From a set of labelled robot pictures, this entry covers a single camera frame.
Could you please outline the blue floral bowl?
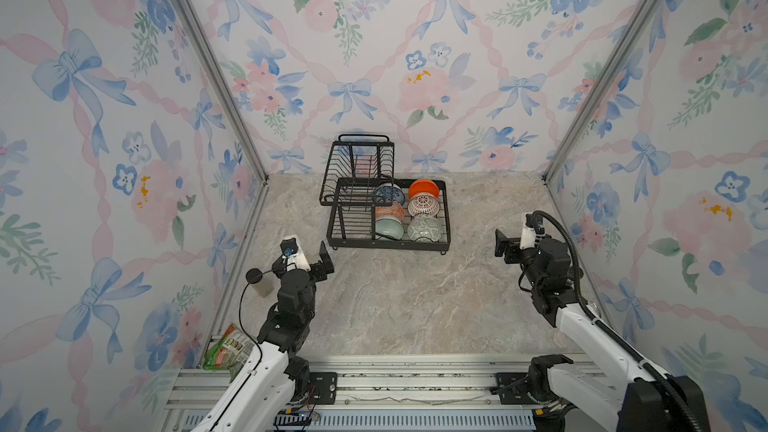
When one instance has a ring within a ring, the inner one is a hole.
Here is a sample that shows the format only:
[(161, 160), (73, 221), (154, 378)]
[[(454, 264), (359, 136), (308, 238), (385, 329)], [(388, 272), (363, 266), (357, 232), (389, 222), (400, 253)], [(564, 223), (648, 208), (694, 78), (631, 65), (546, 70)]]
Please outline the blue floral bowl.
[(393, 202), (403, 206), (405, 201), (403, 189), (392, 182), (378, 186), (373, 192), (373, 203), (377, 206), (391, 205)]

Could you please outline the green white patterned bowl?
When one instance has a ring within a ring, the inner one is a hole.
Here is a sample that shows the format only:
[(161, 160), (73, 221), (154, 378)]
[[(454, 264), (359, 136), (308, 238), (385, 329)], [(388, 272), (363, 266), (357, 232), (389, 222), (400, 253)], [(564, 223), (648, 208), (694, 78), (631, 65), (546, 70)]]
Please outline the green white patterned bowl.
[(443, 226), (436, 217), (419, 215), (411, 220), (407, 233), (411, 241), (437, 243), (443, 236)]

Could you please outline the white brown patterned bowl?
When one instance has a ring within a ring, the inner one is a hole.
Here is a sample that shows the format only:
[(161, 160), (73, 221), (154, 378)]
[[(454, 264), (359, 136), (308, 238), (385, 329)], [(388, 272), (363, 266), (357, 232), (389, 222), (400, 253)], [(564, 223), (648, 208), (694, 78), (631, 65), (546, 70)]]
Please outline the white brown patterned bowl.
[(410, 198), (407, 210), (411, 217), (436, 217), (440, 212), (440, 202), (431, 193), (422, 192)]

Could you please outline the orange bowl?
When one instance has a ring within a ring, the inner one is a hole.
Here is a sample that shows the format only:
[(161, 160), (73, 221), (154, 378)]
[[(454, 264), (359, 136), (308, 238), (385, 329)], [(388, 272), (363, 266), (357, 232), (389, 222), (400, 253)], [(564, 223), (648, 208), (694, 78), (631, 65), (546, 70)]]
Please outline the orange bowl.
[(435, 198), (438, 198), (440, 196), (440, 188), (432, 180), (417, 179), (409, 185), (408, 196), (410, 199), (413, 199), (419, 194), (429, 194)]

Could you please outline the pale green bowl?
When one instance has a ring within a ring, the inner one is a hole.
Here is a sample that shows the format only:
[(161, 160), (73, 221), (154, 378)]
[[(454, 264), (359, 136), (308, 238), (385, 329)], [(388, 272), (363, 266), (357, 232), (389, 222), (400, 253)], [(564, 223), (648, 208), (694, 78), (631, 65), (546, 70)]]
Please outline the pale green bowl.
[(404, 225), (395, 217), (378, 218), (374, 224), (377, 240), (400, 241), (405, 235)]

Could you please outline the red white patterned bowl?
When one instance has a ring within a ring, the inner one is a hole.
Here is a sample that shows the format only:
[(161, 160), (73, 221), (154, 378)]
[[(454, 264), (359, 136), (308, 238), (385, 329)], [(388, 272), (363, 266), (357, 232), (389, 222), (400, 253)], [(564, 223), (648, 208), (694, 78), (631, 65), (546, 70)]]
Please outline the red white patterned bowl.
[(391, 205), (377, 206), (375, 208), (375, 217), (377, 220), (382, 218), (393, 218), (399, 222), (404, 222), (406, 218), (406, 211), (402, 205), (397, 202), (393, 202)]

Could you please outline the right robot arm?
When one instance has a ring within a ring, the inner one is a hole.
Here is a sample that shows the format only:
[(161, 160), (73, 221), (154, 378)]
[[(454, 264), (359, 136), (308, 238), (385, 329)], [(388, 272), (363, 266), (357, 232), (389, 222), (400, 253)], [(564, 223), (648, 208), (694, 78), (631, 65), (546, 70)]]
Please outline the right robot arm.
[(532, 358), (525, 377), (499, 384), (492, 394), (527, 396), (540, 406), (536, 417), (555, 429), (578, 409), (607, 431), (710, 430), (699, 385), (641, 354), (589, 306), (576, 247), (551, 214), (525, 214), (518, 237), (495, 230), (494, 254), (519, 266), (518, 285), (536, 311), (575, 342), (604, 378), (588, 375), (563, 354), (548, 354)]

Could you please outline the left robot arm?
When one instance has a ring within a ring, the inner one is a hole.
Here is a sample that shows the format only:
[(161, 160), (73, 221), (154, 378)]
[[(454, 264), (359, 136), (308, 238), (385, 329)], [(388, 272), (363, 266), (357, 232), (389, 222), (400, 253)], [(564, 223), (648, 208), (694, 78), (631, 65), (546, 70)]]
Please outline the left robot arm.
[(278, 281), (276, 302), (237, 376), (215, 406), (197, 424), (197, 431), (270, 431), (287, 406), (311, 397), (309, 362), (298, 356), (316, 315), (317, 284), (335, 272), (324, 242), (319, 260), (311, 263), (296, 235), (279, 244), (280, 255), (267, 270), (246, 273), (250, 286), (273, 275)]

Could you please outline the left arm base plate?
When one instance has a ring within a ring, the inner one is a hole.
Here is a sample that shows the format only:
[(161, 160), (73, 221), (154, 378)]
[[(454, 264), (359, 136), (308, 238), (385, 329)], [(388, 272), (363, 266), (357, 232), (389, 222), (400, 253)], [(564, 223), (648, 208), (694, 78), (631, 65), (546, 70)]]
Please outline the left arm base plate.
[(336, 372), (303, 372), (293, 379), (292, 406), (334, 405), (339, 375)]

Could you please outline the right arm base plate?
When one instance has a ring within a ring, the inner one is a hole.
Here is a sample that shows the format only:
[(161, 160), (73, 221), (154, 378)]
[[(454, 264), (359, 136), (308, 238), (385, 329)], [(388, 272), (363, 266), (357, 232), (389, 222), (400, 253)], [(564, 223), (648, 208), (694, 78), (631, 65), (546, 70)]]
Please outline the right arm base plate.
[(497, 396), (502, 405), (534, 405), (537, 401), (531, 394), (529, 376), (525, 372), (498, 372), (491, 394)]

